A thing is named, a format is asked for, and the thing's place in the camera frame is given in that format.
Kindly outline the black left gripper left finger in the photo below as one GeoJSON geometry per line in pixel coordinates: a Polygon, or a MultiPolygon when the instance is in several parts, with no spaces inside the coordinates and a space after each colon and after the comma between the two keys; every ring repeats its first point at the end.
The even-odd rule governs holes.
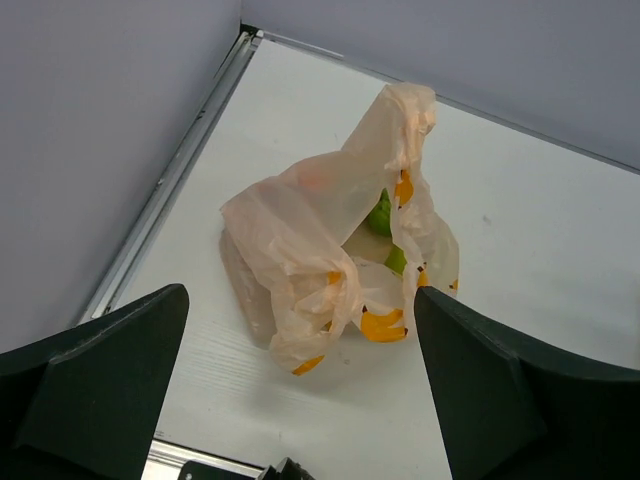
{"type": "Polygon", "coordinates": [[[2,478],[140,478],[188,311],[171,284],[2,354],[2,478]]]}

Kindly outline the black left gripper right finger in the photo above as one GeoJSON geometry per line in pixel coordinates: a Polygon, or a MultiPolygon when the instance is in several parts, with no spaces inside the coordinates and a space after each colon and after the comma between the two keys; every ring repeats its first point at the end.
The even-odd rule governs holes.
{"type": "Polygon", "coordinates": [[[433,287],[414,315],[455,479],[636,479],[639,373],[552,346],[433,287]]]}

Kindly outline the translucent banana print plastic bag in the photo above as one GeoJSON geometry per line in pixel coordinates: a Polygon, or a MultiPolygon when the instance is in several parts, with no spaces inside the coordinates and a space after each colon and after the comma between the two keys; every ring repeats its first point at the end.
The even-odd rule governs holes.
{"type": "Polygon", "coordinates": [[[459,246],[422,173],[436,96],[423,85],[382,88],[337,151],[303,159],[228,200],[221,257],[250,331],[283,370],[303,375],[347,328],[376,343],[415,333],[419,288],[459,288],[459,246]],[[367,215],[386,189],[391,233],[367,215]],[[384,265],[392,245],[407,260],[384,265]]]}

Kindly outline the green fake pear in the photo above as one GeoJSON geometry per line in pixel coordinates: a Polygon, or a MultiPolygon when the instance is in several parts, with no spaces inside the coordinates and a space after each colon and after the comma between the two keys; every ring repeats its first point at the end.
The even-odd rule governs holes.
{"type": "Polygon", "coordinates": [[[384,265],[394,273],[402,276],[406,264],[407,260],[405,258],[404,251],[397,245],[393,244],[387,258],[384,261],[384,265]]]}

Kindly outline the aluminium table frame rail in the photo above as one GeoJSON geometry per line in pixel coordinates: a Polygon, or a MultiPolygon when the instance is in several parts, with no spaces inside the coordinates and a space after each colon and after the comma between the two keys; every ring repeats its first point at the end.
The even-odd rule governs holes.
{"type": "MultiPolygon", "coordinates": [[[[166,284],[190,310],[146,478],[187,460],[247,475],[291,457],[318,479],[449,475],[420,349],[343,337],[296,377],[250,340],[220,259],[220,207],[338,149],[388,77],[271,32],[242,35],[85,312],[166,284]]],[[[448,98],[423,172],[460,246],[458,297],[561,348],[639,364],[639,177],[448,98]]]]}

